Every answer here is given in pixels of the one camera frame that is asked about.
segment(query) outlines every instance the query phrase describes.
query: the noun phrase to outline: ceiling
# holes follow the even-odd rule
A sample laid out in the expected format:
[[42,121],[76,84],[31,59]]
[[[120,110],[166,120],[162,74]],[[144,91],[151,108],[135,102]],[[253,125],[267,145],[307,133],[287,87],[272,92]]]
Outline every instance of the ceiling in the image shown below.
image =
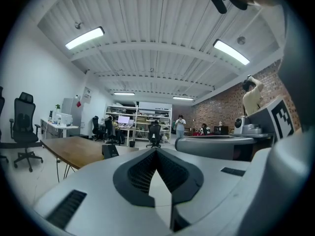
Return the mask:
[[[210,0],[35,0],[30,15],[43,33],[83,72],[91,70],[109,92],[134,100],[195,100],[250,71],[281,47],[279,8],[241,11]],[[81,29],[74,27],[82,22]],[[72,50],[76,37],[102,26],[105,35]],[[244,45],[237,43],[240,35]],[[220,39],[250,60],[247,66],[214,49]]]

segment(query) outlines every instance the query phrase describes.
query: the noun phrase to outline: potted plant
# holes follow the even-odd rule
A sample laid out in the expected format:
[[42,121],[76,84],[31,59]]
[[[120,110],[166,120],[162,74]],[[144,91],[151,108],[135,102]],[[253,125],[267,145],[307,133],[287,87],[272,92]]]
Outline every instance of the potted plant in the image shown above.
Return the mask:
[[56,112],[60,113],[60,105],[59,104],[56,105],[56,109],[57,109]]

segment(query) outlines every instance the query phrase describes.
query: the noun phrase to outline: chair armrest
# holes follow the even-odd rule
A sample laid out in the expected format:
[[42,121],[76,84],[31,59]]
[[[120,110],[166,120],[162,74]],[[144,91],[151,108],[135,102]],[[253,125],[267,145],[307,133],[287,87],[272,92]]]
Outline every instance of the chair armrest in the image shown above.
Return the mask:
[[10,119],[10,133],[11,133],[11,138],[13,139],[13,123],[14,123],[14,119]]
[[38,128],[40,128],[40,126],[38,124],[34,124],[36,127],[36,135],[38,134]]

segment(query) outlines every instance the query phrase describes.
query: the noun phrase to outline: fluorescent light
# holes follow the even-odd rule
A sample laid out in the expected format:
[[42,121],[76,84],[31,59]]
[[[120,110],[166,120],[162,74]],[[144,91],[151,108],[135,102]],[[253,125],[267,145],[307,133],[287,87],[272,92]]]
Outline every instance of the fluorescent light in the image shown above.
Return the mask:
[[104,35],[104,30],[103,28],[100,26],[96,29],[93,29],[92,31],[89,31],[75,39],[73,39],[72,41],[70,41],[69,43],[67,43],[65,46],[71,50],[72,48],[83,44],[84,42],[87,42],[91,39],[97,38],[97,37],[101,37]]
[[134,95],[134,92],[115,92],[115,95]]
[[175,100],[193,100],[193,99],[191,99],[191,98],[183,98],[183,97],[173,97],[173,99],[175,99]]
[[226,54],[229,54],[233,58],[237,59],[239,62],[241,62],[244,65],[247,65],[250,61],[245,58],[242,54],[240,54],[238,51],[234,50],[232,47],[228,46],[227,44],[224,44],[221,40],[216,40],[213,46],[220,51],[225,52]]

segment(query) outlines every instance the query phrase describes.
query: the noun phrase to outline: shelving unit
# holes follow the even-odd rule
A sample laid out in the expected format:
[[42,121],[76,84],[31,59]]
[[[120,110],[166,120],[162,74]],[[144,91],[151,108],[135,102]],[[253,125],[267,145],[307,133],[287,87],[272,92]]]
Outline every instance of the shelving unit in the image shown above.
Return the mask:
[[[128,109],[128,110],[134,110],[134,114],[124,114],[124,113],[115,113],[119,109]],[[149,112],[159,112],[159,115],[168,114],[169,117],[163,117],[163,116],[154,116],[156,114],[150,114]],[[147,133],[148,127],[147,125],[150,125],[150,121],[137,121],[138,118],[154,118],[159,119],[159,122],[165,122],[166,124],[160,124],[161,125],[161,133],[165,134],[167,138],[170,140],[171,138],[171,121],[172,121],[172,108],[169,110],[166,109],[148,109],[148,108],[138,108],[138,107],[125,107],[125,106],[108,106],[106,110],[107,115],[117,115],[117,116],[130,116],[134,120],[134,127],[135,127],[135,134],[141,134],[142,137],[135,137],[135,139],[139,140],[148,140]]]

